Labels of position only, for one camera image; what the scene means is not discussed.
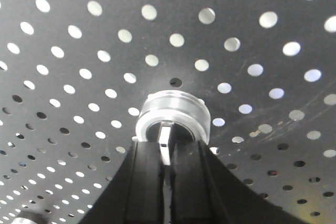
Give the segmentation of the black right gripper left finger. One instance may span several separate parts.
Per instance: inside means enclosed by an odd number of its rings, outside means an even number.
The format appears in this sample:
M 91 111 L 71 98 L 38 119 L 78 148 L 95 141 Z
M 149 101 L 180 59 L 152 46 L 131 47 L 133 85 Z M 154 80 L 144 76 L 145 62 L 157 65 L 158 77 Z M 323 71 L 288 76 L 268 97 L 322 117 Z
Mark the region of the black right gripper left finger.
M 158 143 L 132 143 L 112 181 L 81 223 L 163 223 L 163 168 Z

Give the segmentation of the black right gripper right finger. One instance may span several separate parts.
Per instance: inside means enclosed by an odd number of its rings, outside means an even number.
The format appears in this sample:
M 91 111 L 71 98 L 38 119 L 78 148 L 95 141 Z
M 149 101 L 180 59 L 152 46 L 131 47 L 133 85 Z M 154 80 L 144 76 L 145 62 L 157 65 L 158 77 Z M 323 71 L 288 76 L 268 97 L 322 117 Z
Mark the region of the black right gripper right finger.
M 171 127 L 172 223 L 303 223 L 245 186 L 184 127 Z

